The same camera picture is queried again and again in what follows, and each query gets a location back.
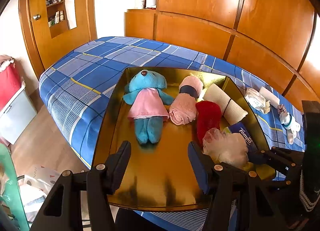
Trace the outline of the blue plush bear pink dress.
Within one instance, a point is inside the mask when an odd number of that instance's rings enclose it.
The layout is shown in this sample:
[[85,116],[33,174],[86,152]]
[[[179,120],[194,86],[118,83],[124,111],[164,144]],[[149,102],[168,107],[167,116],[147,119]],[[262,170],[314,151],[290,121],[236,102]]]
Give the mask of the blue plush bear pink dress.
[[140,145],[160,141],[163,124],[169,118],[166,109],[174,98],[163,89],[167,88],[165,77],[155,71],[142,70],[127,84],[123,100],[131,108],[127,115],[135,125],[135,136]]

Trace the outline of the wooden wardrobe wall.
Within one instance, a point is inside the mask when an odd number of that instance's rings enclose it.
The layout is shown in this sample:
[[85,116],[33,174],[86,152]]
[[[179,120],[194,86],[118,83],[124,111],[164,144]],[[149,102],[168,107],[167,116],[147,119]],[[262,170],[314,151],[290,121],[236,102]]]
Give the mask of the wooden wardrobe wall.
[[319,100],[319,11],[309,0],[157,0],[129,9],[124,32],[237,65],[298,109]]

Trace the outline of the clear plastic bag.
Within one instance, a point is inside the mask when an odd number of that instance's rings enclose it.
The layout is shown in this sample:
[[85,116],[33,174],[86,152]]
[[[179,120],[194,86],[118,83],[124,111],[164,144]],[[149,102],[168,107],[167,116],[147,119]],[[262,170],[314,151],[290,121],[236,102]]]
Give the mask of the clear plastic bag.
[[239,133],[224,133],[216,128],[208,130],[203,137],[203,153],[215,164],[223,162],[244,169],[248,163],[248,147]]

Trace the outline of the red fluffy sponge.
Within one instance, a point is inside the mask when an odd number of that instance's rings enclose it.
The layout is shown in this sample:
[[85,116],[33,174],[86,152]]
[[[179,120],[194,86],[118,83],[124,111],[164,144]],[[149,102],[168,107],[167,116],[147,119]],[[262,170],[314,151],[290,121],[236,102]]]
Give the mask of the red fluffy sponge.
[[212,128],[220,129],[221,109],[218,104],[212,101],[200,101],[196,103],[197,119],[196,134],[198,145],[203,147],[203,137]]

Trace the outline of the white plastic bag on floor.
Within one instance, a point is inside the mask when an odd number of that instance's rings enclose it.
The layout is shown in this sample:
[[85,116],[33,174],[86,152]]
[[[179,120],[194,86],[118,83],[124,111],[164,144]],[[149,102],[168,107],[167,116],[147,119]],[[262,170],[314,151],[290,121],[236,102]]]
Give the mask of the white plastic bag on floor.
[[42,165],[34,164],[18,178],[20,196],[29,224],[32,224],[42,204],[60,174]]

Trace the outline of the white knitted socks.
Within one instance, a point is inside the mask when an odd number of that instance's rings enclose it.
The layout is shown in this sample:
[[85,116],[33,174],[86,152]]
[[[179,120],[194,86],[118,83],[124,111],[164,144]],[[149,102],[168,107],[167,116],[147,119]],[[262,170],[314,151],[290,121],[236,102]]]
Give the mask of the white knitted socks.
[[295,117],[288,112],[281,112],[279,118],[282,126],[286,130],[288,143],[292,145],[301,126],[296,122]]

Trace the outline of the beige cloth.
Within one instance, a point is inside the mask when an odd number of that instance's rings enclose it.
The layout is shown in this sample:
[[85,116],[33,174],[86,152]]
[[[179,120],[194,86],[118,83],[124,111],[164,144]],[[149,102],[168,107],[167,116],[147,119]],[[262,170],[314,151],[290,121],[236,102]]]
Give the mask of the beige cloth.
[[248,112],[241,108],[230,96],[228,96],[218,85],[211,84],[206,90],[204,101],[216,103],[220,109],[222,116],[230,125],[234,125],[248,115]]

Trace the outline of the white storage bin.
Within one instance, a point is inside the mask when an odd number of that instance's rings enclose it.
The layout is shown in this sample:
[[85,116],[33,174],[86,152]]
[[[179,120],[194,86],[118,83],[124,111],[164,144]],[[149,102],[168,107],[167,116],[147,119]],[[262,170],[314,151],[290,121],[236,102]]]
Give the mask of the white storage bin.
[[37,115],[37,111],[26,93],[25,81],[1,110],[1,137],[14,145],[25,128]]

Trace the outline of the wooden door with shelves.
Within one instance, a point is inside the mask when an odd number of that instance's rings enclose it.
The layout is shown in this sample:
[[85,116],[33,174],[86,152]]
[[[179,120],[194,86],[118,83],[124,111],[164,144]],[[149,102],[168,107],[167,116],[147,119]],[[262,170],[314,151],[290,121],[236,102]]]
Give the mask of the wooden door with shelves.
[[[18,0],[18,10],[36,77],[71,50],[97,39],[94,0]],[[37,21],[36,14],[41,15]]]

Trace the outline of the round metal door knob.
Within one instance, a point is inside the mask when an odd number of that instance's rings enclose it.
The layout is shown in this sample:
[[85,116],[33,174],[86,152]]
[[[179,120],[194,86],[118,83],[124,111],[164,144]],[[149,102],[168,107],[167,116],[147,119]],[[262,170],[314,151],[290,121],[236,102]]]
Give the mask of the round metal door knob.
[[40,15],[40,14],[36,14],[36,15],[33,16],[33,19],[34,19],[35,21],[39,20],[40,18],[41,18],[41,15]]

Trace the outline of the blue Tempo tissue pack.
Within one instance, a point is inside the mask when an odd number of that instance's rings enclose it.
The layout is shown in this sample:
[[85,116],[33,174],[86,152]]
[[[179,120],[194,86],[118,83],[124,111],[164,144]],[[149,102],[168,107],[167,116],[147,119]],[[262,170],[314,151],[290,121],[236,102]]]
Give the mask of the blue Tempo tissue pack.
[[253,142],[253,139],[251,138],[250,134],[246,130],[244,124],[242,122],[238,122],[236,124],[233,124],[231,126],[225,127],[223,129],[224,133],[239,133],[243,139],[246,142],[246,145],[248,147],[249,153],[254,153],[258,150],[256,144]]

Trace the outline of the pink towel blue band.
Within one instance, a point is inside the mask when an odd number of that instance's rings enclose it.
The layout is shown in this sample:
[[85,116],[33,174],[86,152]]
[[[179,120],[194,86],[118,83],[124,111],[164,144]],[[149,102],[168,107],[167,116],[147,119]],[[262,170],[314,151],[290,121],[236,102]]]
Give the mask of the pink towel blue band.
[[179,93],[169,107],[169,116],[175,125],[186,125],[196,119],[196,103],[203,89],[203,82],[190,75],[179,85]]

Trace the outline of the brown patterned scrunchie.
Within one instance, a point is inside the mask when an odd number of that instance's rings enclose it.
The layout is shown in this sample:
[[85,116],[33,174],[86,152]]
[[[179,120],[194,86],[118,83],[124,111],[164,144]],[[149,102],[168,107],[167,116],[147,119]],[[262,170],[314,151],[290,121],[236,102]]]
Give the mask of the brown patterned scrunchie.
[[287,110],[286,107],[283,104],[280,104],[277,106],[277,113],[280,116],[282,113],[284,113],[285,115],[287,115]]

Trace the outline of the gold shallow box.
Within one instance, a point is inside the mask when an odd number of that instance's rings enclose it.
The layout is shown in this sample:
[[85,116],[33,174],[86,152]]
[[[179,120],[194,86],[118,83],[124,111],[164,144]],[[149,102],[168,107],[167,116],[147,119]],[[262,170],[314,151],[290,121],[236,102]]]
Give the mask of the gold shallow box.
[[131,157],[123,180],[114,195],[108,195],[109,204],[139,211],[186,211],[206,208],[210,199],[199,188],[188,158],[188,144],[197,141],[196,123],[177,126],[164,122],[161,140],[157,144],[140,146],[136,140],[134,123],[128,120],[130,105],[123,102],[125,86],[143,69],[155,71],[167,80],[164,92],[178,95],[178,86],[189,75],[204,83],[204,92],[215,83],[227,93],[248,115],[241,121],[258,150],[269,150],[253,109],[240,89],[225,75],[168,67],[129,67],[120,76],[101,124],[92,166],[104,163],[123,141],[131,143]]

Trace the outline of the red bag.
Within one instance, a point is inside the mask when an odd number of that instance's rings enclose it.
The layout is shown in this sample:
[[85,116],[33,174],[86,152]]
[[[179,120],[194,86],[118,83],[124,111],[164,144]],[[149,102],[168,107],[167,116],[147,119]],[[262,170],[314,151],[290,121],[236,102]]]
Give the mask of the red bag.
[[2,110],[21,88],[21,77],[12,57],[1,55],[0,76],[0,110]]

